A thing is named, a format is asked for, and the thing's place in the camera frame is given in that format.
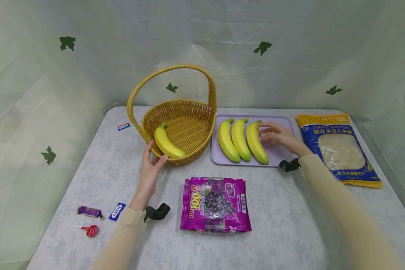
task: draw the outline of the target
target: yellow banana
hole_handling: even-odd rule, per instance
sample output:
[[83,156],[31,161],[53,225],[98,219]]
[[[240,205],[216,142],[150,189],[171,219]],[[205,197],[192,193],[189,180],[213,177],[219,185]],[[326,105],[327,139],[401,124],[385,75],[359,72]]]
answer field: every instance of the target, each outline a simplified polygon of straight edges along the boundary
[[220,123],[219,127],[217,128],[217,141],[219,142],[220,148],[222,149],[223,153],[232,162],[240,162],[240,155],[232,144],[229,134],[231,122],[233,121],[234,118],[230,118]]
[[245,141],[245,123],[248,121],[247,118],[240,119],[234,122],[231,129],[231,139],[240,157],[247,162],[251,161],[251,152]]
[[167,154],[169,158],[176,159],[184,157],[185,152],[175,147],[167,137],[165,131],[166,122],[163,122],[155,131],[154,131],[154,141],[157,144],[157,147],[164,153]]
[[267,156],[261,141],[260,141],[260,131],[258,129],[258,124],[261,123],[261,120],[258,120],[256,122],[250,123],[247,126],[246,129],[246,140],[247,140],[247,145],[249,146],[249,149],[252,153],[252,155],[255,157],[255,159],[264,165],[267,165],[269,163],[269,157]]

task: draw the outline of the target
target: backdrop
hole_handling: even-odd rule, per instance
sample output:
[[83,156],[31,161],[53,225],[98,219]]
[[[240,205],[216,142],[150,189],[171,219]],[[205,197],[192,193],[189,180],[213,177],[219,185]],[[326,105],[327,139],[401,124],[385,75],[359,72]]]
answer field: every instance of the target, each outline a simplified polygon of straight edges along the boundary
[[[25,269],[104,105],[178,63],[219,107],[351,114],[405,206],[405,0],[0,0],[0,269]],[[135,102],[169,99],[206,101],[205,78]]]

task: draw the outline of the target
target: wicker basket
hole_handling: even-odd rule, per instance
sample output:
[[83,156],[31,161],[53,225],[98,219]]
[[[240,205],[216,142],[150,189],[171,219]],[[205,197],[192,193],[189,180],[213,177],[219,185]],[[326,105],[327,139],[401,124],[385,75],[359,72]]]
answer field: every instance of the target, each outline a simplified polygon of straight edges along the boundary
[[[208,80],[208,103],[186,99],[175,99],[154,106],[142,117],[140,127],[134,117],[134,100],[143,85],[167,71],[179,68],[195,69],[203,73]],[[141,134],[146,143],[154,139],[154,133],[162,122],[166,122],[166,135],[177,148],[186,153],[186,156],[177,159],[168,158],[168,164],[184,166],[194,162],[205,151],[212,136],[216,120],[216,88],[211,76],[199,66],[176,65],[161,69],[149,75],[140,82],[127,102],[127,114],[130,121]],[[156,143],[151,148],[152,153],[162,157]]]

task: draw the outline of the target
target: purple wrapped candy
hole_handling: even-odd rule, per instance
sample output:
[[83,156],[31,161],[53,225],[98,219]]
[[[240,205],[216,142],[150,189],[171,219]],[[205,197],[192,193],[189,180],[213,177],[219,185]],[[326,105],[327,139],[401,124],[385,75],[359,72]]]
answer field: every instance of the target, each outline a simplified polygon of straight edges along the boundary
[[186,179],[180,229],[216,235],[251,231],[245,181],[207,177]]
[[86,216],[91,216],[91,217],[98,217],[100,219],[104,219],[104,216],[102,215],[102,212],[99,209],[91,208],[91,207],[86,207],[86,206],[80,206],[78,207],[78,210],[76,212],[78,215],[84,214]]

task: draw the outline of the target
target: lollipop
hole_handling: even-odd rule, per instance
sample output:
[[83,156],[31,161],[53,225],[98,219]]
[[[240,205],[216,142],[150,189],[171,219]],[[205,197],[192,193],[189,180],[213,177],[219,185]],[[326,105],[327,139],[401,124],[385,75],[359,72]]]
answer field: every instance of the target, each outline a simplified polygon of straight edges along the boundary
[[90,227],[72,226],[75,228],[80,228],[85,230],[85,234],[89,237],[94,237],[99,233],[99,228],[96,225],[91,225]]

